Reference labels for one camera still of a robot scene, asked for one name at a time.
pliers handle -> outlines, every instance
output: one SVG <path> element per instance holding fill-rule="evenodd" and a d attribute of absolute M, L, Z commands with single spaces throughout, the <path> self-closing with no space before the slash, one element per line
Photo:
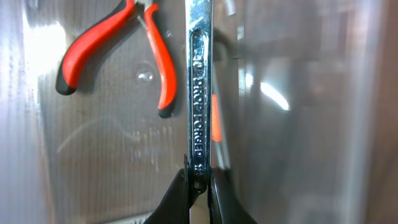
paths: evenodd
<path fill-rule="evenodd" d="M 189 178 L 187 166 L 177 172 L 159 206 L 144 224 L 190 223 L 189 209 L 197 196 L 190 191 Z M 210 223 L 257 224 L 235 197 L 224 170 L 212 169 L 208 189 Z"/>
<path fill-rule="evenodd" d="M 154 20 L 159 5 L 151 4 L 144 12 L 146 32 L 155 56 L 162 82 L 159 100 L 159 116 L 171 116 L 177 94 L 177 77 L 173 61 Z M 104 19 L 90 27 L 69 47 L 63 57 L 57 75 L 55 89 L 62 95 L 71 95 L 77 89 L 80 74 L 87 60 L 108 41 L 134 15 L 134 1 L 122 0 Z"/>

red plastic grip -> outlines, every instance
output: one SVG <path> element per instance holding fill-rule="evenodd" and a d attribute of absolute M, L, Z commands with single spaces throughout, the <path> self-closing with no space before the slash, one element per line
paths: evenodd
<path fill-rule="evenodd" d="M 68 49 L 63 58 L 62 73 L 69 87 L 77 88 L 80 73 L 89 57 L 130 18 L 134 9 L 133 1 L 123 0 L 120 5 L 124 8 L 88 29 Z"/>
<path fill-rule="evenodd" d="M 159 5 L 153 4 L 149 6 L 144 13 L 144 19 L 147 26 L 146 32 L 149 43 L 155 55 L 162 80 L 162 93 L 160 94 L 158 109 L 163 110 L 170 107 L 177 94 L 177 77 L 166 44 L 152 19 L 153 13 L 157 10 L 159 10 Z"/>
<path fill-rule="evenodd" d="M 217 96 L 213 94 L 211 96 L 211 138 L 216 142 L 221 142 L 223 140 L 220 124 Z"/>

metal tool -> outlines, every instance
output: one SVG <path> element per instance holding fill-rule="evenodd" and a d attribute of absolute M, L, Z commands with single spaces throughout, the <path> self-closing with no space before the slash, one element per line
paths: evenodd
<path fill-rule="evenodd" d="M 188 155 L 193 192 L 210 180 L 213 0 L 186 0 Z"/>
<path fill-rule="evenodd" d="M 144 20 L 140 16 L 135 16 L 136 4 L 144 5 Z M 177 95 L 177 77 L 172 58 L 154 19 L 158 11 L 159 6 L 153 4 L 152 0 L 122 0 L 109 15 L 82 33 L 71 44 L 61 61 L 55 89 L 62 95 L 74 93 L 87 60 L 126 25 L 130 18 L 138 18 L 146 29 L 162 80 L 159 116 L 170 117 Z"/>

red pliers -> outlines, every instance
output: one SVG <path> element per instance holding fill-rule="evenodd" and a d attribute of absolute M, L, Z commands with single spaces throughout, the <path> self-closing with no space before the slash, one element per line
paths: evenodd
<path fill-rule="evenodd" d="M 177 94 L 177 77 L 169 51 L 153 20 L 159 5 L 153 4 L 152 0 L 122 0 L 113 12 L 79 36 L 61 61 L 55 89 L 62 95 L 71 95 L 76 91 L 80 74 L 89 57 L 134 16 L 136 3 L 144 5 L 146 32 L 162 80 L 159 116 L 168 118 L 172 114 Z"/>

metal surface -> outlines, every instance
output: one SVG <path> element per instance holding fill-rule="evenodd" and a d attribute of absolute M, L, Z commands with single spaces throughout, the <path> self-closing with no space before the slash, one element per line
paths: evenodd
<path fill-rule="evenodd" d="M 203 193 L 210 178 L 213 0 L 186 0 L 187 115 L 193 191 Z"/>

